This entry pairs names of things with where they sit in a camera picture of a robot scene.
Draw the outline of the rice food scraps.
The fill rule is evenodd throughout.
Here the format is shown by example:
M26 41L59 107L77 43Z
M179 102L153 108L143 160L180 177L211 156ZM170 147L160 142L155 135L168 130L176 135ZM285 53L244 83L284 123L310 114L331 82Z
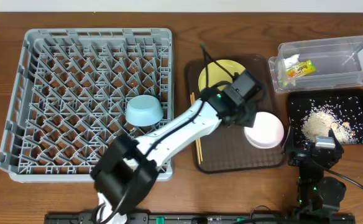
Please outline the rice food scraps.
M330 129L341 144L363 144L363 106L356 96L292 98L288 110L297 146L328 136Z

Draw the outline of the white napkin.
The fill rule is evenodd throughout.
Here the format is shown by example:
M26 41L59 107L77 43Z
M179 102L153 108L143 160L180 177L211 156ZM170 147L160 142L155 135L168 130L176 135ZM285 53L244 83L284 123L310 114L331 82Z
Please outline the white napkin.
M281 58L278 61L278 79L283 86L286 86L288 84L287 71L299 63L299 57L300 54L295 54L288 58Z

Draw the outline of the green snack wrapper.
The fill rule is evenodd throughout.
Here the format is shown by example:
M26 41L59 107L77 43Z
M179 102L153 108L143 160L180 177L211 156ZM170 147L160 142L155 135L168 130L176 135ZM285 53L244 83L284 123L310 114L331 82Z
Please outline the green snack wrapper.
M297 65L292 66L287 70L288 78L298 78L305 76L309 73L313 73L316 71L316 67L314 66L311 60L307 60L305 62L300 62Z

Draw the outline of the light blue bowl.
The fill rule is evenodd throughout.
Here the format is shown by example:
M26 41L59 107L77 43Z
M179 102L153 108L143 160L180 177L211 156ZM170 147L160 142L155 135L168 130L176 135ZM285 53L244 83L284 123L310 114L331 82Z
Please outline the light blue bowl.
M151 126L163 118L159 100L151 95L133 97L126 106L126 121L138 127Z

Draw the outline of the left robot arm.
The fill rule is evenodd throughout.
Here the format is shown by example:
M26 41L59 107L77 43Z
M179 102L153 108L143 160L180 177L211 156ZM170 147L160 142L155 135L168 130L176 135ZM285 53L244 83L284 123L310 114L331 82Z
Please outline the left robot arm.
M251 127L263 86L249 71L235 74L232 82L206 87L192 106L162 128L132 139L117 137L90 172L101 203L93 210L93 223L125 223L126 214L146 198L159 168L198 138L220 124Z

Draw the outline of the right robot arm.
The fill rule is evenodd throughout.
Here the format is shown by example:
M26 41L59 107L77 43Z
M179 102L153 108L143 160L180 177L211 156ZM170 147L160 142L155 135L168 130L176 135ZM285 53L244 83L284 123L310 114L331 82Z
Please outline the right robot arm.
M315 137L305 147L294 145L295 134L290 127L283 148L288 165L299 168L298 201L302 211L317 215L338 212L346 185L334 177L324 176L324 172L338 163L344 149L331 129L327 136Z

